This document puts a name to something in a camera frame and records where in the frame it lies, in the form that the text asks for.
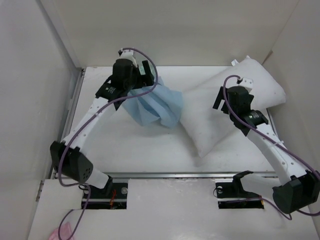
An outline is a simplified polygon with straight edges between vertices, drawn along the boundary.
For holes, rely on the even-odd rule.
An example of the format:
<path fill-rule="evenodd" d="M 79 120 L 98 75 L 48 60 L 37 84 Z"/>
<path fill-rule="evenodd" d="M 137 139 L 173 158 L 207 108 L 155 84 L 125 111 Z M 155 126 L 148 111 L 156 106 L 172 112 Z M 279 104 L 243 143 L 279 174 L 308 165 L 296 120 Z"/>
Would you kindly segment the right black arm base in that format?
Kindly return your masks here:
<path fill-rule="evenodd" d="M 243 189 L 241 178 L 252 174 L 252 171 L 243 171 L 233 176 L 231 182 L 216 182 L 213 195 L 218 199 L 220 210 L 264 209 L 260 196 Z"/>

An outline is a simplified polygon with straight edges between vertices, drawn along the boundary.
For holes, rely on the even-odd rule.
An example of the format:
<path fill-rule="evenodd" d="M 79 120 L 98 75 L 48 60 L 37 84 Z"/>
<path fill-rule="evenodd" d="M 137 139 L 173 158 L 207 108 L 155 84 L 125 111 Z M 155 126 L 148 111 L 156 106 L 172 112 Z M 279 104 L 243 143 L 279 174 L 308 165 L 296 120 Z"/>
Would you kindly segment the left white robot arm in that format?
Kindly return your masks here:
<path fill-rule="evenodd" d="M 142 90 L 140 95 L 145 96 L 155 88 L 159 78 L 156 65 L 147 58 L 141 66 L 143 73 L 133 56 L 120 56 L 78 125 L 61 141 L 50 145 L 52 164 L 59 180 L 67 176 L 76 184 L 94 187 L 94 192 L 103 199 L 111 195 L 112 177 L 94 167 L 87 157 L 88 149 L 94 136 L 122 103 L 135 97 L 132 90 Z"/>

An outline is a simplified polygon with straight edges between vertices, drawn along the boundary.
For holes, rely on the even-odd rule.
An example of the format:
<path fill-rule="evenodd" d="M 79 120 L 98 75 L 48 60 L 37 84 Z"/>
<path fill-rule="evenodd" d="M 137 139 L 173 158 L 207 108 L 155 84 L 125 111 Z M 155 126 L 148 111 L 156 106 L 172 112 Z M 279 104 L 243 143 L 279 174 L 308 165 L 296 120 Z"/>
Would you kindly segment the light blue pillowcase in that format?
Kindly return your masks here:
<path fill-rule="evenodd" d="M 183 94 L 165 86 L 161 77 L 153 91 L 127 99 L 121 105 L 140 126 L 159 122 L 167 128 L 174 128 L 183 110 Z"/>

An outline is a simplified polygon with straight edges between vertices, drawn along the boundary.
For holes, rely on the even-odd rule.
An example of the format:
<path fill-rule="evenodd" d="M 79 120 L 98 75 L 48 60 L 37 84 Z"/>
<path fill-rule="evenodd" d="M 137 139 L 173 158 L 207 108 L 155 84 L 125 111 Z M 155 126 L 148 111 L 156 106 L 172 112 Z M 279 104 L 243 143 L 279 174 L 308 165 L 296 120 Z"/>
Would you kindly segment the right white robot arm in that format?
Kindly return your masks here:
<path fill-rule="evenodd" d="M 319 173 L 293 156 L 275 135 L 267 118 L 259 110 L 251 109 L 253 98 L 243 86 L 221 87 L 213 108 L 221 107 L 233 125 L 254 143 L 274 169 L 278 181 L 243 171 L 233 177 L 233 194 L 244 198 L 247 193 L 254 193 L 271 198 L 285 214 L 315 203 L 320 194 Z"/>

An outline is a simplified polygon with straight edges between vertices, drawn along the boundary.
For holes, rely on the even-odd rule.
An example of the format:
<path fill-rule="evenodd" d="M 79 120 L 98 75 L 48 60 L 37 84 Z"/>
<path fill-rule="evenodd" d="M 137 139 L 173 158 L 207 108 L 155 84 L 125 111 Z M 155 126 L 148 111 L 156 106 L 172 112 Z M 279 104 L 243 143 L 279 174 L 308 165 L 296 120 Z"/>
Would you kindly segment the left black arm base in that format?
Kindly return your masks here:
<path fill-rule="evenodd" d="M 90 189 L 86 209 L 125 210 L 127 208 L 128 182 L 113 182 L 104 189 L 90 186 Z"/>

